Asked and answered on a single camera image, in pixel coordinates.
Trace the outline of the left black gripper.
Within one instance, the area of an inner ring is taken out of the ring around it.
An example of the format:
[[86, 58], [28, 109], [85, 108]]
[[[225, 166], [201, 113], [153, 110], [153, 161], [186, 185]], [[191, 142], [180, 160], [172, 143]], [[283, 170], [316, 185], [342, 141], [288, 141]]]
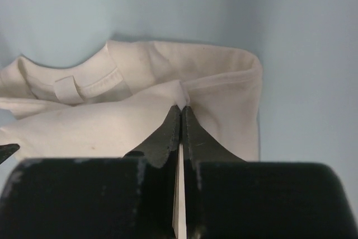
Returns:
[[18, 144], [5, 144], [0, 145], [0, 163], [6, 161], [9, 157], [11, 157], [15, 152], [20, 149]]

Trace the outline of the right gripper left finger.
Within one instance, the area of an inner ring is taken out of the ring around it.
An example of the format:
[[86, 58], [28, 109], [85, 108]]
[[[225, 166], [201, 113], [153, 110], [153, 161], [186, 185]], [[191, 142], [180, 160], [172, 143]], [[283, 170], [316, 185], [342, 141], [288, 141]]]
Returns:
[[125, 157], [139, 160], [139, 198], [134, 238], [175, 238], [181, 110], [171, 106], [163, 123]]

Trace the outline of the cream white t shirt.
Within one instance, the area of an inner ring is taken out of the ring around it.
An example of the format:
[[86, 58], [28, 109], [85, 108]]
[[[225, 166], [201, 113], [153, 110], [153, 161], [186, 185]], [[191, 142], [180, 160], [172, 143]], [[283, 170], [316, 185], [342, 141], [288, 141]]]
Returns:
[[[134, 238], [139, 160], [125, 155], [177, 105], [257, 161], [261, 88], [255, 55], [213, 45], [110, 40], [69, 69], [17, 58], [1, 70], [1, 109], [15, 118], [1, 145], [20, 146], [1, 195], [1, 237]], [[175, 235], [185, 231], [182, 151], [181, 127]]]

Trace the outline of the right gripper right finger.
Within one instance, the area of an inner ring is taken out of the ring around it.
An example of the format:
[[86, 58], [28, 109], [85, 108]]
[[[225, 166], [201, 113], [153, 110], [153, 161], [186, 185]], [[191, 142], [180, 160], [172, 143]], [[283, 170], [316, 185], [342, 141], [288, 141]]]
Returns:
[[187, 238], [195, 237], [199, 224], [198, 162], [243, 162], [212, 137], [199, 123], [193, 109], [184, 107], [181, 116], [183, 171], [185, 186], [185, 217]]

